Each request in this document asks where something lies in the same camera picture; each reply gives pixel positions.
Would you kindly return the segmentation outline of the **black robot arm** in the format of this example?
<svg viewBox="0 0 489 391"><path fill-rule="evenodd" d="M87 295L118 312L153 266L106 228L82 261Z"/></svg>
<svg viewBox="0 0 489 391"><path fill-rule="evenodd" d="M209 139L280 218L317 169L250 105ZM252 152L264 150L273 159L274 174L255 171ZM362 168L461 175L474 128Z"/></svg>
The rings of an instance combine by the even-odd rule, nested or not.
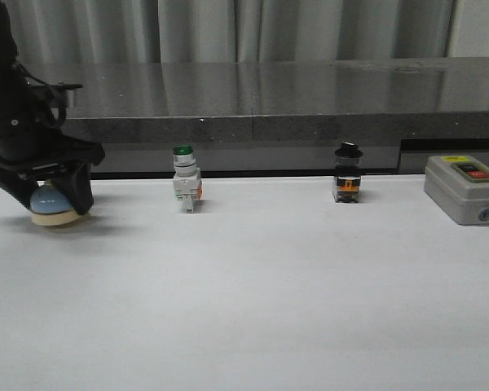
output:
<svg viewBox="0 0 489 391"><path fill-rule="evenodd" d="M47 84L18 59L7 6L0 1L0 188L34 209L39 182L49 182L69 202L70 212L87 214L94 203L90 168L105 157L100 143L62 133L67 93L77 84Z"/></svg>

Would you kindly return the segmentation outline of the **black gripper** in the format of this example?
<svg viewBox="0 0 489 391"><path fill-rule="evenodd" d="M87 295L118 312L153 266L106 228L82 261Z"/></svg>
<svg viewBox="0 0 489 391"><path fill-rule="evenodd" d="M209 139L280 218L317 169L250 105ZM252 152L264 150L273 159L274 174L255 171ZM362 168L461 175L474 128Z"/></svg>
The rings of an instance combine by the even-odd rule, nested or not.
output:
<svg viewBox="0 0 489 391"><path fill-rule="evenodd" d="M62 132L77 83L0 81L0 188L27 210L39 188L34 179L52 184L85 215L94 204L90 167L105 157L101 143Z"/></svg>

